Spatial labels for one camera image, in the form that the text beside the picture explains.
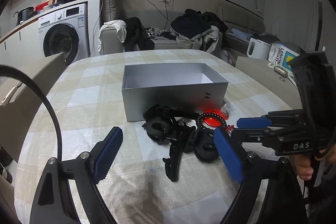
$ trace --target open box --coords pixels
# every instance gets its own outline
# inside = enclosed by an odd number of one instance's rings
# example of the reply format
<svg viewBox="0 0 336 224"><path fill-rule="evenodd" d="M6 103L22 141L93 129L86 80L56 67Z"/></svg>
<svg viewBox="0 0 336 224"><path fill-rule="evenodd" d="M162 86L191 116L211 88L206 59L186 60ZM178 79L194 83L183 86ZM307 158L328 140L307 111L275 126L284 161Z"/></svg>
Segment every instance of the open box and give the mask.
<svg viewBox="0 0 336 224"><path fill-rule="evenodd" d="M155 104L194 112L219 109L227 85L203 63L127 65L122 84L127 121L143 121L143 113Z"/></svg>

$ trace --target washing machine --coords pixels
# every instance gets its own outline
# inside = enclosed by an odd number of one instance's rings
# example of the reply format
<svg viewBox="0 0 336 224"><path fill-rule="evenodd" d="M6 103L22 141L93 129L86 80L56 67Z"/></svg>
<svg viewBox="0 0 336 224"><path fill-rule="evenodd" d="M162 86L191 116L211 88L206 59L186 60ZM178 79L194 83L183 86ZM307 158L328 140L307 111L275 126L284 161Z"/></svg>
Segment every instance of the washing machine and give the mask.
<svg viewBox="0 0 336 224"><path fill-rule="evenodd" d="M66 65L90 56L85 3L57 10L39 18L42 52L64 52Z"/></svg>

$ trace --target human hand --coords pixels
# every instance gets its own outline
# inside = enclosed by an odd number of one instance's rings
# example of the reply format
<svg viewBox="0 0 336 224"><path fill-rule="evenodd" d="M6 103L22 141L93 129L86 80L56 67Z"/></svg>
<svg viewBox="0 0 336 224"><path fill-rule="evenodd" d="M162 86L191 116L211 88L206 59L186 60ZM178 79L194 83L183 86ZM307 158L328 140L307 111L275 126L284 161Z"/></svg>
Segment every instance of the human hand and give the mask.
<svg viewBox="0 0 336 224"><path fill-rule="evenodd" d="M325 160L325 172L336 162L336 145L331 147L328 156ZM294 155L294 164L296 173L303 180L310 180L313 175L313 168L310 166L310 155L297 154Z"/></svg>

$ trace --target washing machine door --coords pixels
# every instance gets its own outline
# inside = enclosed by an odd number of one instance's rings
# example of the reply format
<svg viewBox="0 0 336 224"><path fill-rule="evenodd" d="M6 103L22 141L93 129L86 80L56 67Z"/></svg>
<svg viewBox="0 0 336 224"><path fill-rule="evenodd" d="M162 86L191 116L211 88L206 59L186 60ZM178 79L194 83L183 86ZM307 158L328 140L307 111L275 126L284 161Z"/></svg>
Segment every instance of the washing machine door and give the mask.
<svg viewBox="0 0 336 224"><path fill-rule="evenodd" d="M75 28L66 24L52 26L44 37L44 55L50 56L64 52L66 65L70 65L77 56L79 37Z"/></svg>

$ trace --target checkered tablecloth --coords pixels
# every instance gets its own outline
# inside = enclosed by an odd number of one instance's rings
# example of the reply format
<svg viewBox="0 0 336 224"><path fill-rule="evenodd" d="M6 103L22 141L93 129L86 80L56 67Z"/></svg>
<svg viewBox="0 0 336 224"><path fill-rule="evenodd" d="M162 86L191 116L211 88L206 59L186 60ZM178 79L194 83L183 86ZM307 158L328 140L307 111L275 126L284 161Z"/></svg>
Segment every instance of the checkered tablecloth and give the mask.
<svg viewBox="0 0 336 224"><path fill-rule="evenodd" d="M171 62L205 63L229 82L225 95L230 103L228 124L236 124L240 117L290 109L255 80L206 52L126 52L70 65L47 96L61 126L63 160L90 151L113 126L123 130L117 157L106 179L98 184L118 223L219 223L239 188L222 161L205 164L193 154L183 154L179 181L171 182L162 161L169 156L169 147L151 141L141 127L143 122L126 122L121 94L124 66ZM272 157L272 150L260 144L245 148L261 157ZM48 112L41 106L26 136L16 173L15 207L22 223L29 223L35 189L52 156L56 156L56 135ZM70 183L79 218L88 223L75 183ZM250 223L258 217L266 186L263 181Z"/></svg>

